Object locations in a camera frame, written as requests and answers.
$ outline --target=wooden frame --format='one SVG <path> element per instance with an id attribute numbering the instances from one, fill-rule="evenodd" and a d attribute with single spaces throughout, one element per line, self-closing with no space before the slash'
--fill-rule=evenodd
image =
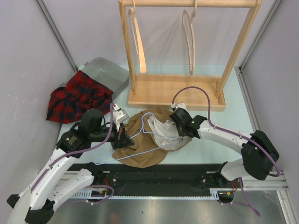
<path id="1" fill-rule="evenodd" d="M 126 6 L 133 6 L 133 0 L 118 0 L 128 66 L 131 90 L 128 104 L 131 107 L 147 108 L 153 105 L 170 106 L 172 97 L 180 89 L 193 85 L 207 91 L 211 98 L 211 110 L 223 111 L 226 107 L 223 88 L 250 31 L 262 0 L 197 0 L 197 7 L 241 7 L 249 8 L 235 46 L 221 77 L 164 74 L 135 74 L 131 51 Z M 142 7 L 194 7 L 195 0 L 135 0 L 135 6 Z M 177 102 L 186 103 L 191 110 L 207 110 L 207 100 L 199 91 L 186 90 L 177 97 Z"/>

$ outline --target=clothes hanger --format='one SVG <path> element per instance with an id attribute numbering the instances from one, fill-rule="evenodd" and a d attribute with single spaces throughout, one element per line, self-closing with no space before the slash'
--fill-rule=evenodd
<path id="1" fill-rule="evenodd" d="M 194 38 L 194 31 L 193 31 L 193 18 L 195 17 L 196 12 L 197 12 L 197 0 L 195 0 L 194 11 L 191 13 L 191 15 L 189 14 L 189 12 L 186 9 L 184 9 L 183 16 L 182 16 L 182 24 L 183 24 L 185 37 L 186 37 L 186 41 L 187 41 L 187 47 L 188 47 L 189 74 L 190 75 L 193 75 L 194 66 L 195 66 L 195 38 Z M 190 41 L 189 41 L 189 37 L 188 37 L 188 34 L 187 34 L 184 15 L 187 16 L 187 19 L 189 21 L 189 27 L 190 27 L 191 38 L 192 38 L 192 49 L 193 49 L 192 55 L 191 55 Z"/>
<path id="2" fill-rule="evenodd" d="M 134 8 L 130 8 L 128 11 L 128 14 L 131 18 L 131 25 L 133 30 L 133 37 L 135 42 L 135 47 L 139 59 L 139 66 L 140 66 L 140 73 L 146 72 L 146 63 L 145 63 L 145 57 L 144 57 L 144 50 L 142 45 L 142 40 L 140 36 L 140 31 L 137 23 L 136 18 L 136 7 L 135 7 L 135 0 L 133 0 Z"/>

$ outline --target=plaid cloth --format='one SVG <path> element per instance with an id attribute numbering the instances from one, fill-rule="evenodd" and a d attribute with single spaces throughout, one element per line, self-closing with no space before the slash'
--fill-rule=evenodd
<path id="1" fill-rule="evenodd" d="M 90 108 L 110 111 L 113 91 L 90 78 L 82 71 L 69 80 L 66 87 L 51 93 L 47 120 L 68 124 L 80 120 Z"/>

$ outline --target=gray wall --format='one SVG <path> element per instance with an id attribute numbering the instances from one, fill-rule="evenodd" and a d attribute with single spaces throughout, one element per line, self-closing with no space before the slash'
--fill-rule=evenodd
<path id="1" fill-rule="evenodd" d="M 299 1 L 285 0 L 244 69 L 258 120 L 299 210 Z"/>
<path id="2" fill-rule="evenodd" d="M 46 121 L 50 93 L 72 75 L 35 2 L 0 1 L 0 219 L 54 148 L 59 125 Z"/>
<path id="3" fill-rule="evenodd" d="M 44 1 L 77 66 L 99 56 L 118 65 L 127 64 L 117 0 Z M 249 50 L 274 1 L 263 1 L 237 60 L 238 65 Z M 148 64 L 188 64 L 182 27 L 183 10 L 183 7 L 136 8 Z M 196 64 L 228 62 L 247 12 L 248 9 L 245 8 L 198 8 L 193 22 Z"/>

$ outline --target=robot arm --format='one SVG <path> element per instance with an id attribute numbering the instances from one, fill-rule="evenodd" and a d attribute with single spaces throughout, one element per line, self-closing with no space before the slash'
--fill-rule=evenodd
<path id="1" fill-rule="evenodd" d="M 112 131 L 107 140 L 113 149 L 135 144 L 126 134 L 122 123 L 126 116 L 124 111 L 117 106 L 114 107 L 114 123 L 110 124 Z M 28 190 L 31 190 L 30 209 L 25 218 L 27 223 L 47 223 L 58 207 L 72 195 L 87 186 L 101 184 L 103 171 L 91 162 L 86 164 L 75 177 L 55 187 L 62 175 L 80 158 L 82 153 L 63 157 L 54 165 L 50 165 L 67 153 L 88 149 L 92 142 L 102 142 L 109 132 L 105 124 L 101 125 L 103 117 L 103 113 L 96 109 L 90 109 L 84 113 L 81 121 L 62 135 L 52 156 L 28 188 L 19 195 L 11 195 L 8 198 L 7 203 L 13 208 L 18 200 Z"/>
<path id="2" fill-rule="evenodd" d="M 275 162 L 279 158 L 275 147 L 262 131 L 242 133 L 226 128 L 221 128 L 220 130 L 216 126 L 212 126 L 207 118 L 203 116 L 197 115 L 192 118 L 185 110 L 185 106 L 177 107 L 170 117 L 175 122 L 180 136 L 212 140 L 242 155 L 242 159 L 234 162 L 225 162 L 218 171 L 218 174 L 227 181 L 247 175 L 251 175 L 258 180 L 264 180 L 273 168 L 269 158 L 246 139 L 251 139 L 261 145 Z"/>

